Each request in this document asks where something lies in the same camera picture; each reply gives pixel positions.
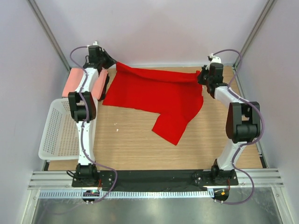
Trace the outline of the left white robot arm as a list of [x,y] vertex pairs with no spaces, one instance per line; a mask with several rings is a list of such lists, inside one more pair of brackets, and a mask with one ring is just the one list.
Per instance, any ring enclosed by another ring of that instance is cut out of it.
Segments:
[[116,61],[94,42],[85,46],[88,54],[84,65],[77,65],[83,76],[77,87],[68,93],[72,119],[76,123],[79,137],[79,158],[75,172],[67,171],[72,177],[73,187],[96,187],[101,183],[100,173],[93,153],[98,102],[106,97],[109,74],[107,69]]

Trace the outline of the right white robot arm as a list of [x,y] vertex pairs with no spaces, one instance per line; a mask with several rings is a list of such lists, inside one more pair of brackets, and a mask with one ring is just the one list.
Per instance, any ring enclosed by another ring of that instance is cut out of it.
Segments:
[[206,185],[236,185],[235,163],[244,148],[261,133],[259,104],[243,99],[224,83],[223,69],[221,63],[210,63],[203,66],[198,75],[198,83],[206,86],[210,96],[228,108],[225,127],[228,142],[211,171],[198,173],[198,181]]

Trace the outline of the red t-shirt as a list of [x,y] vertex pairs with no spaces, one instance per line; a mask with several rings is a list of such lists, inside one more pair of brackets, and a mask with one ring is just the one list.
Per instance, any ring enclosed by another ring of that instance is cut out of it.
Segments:
[[132,68],[118,62],[103,104],[158,113],[152,131],[177,145],[204,103],[199,74]]

